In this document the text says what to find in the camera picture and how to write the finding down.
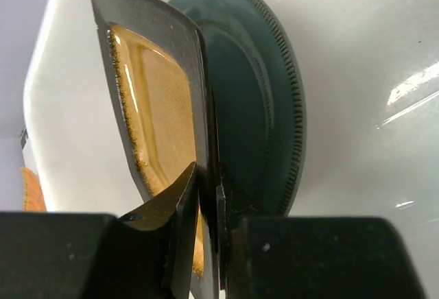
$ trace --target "gray background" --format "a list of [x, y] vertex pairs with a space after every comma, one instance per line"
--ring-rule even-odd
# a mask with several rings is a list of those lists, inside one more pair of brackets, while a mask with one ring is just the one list
[[47, 0], [0, 0], [0, 210], [20, 210], [23, 85]]

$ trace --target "green plate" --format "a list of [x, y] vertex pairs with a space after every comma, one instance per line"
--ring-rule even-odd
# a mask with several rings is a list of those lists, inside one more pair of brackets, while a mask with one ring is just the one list
[[305, 155], [305, 101], [281, 24], [262, 0], [169, 4], [205, 40], [221, 164], [257, 204], [288, 213]]

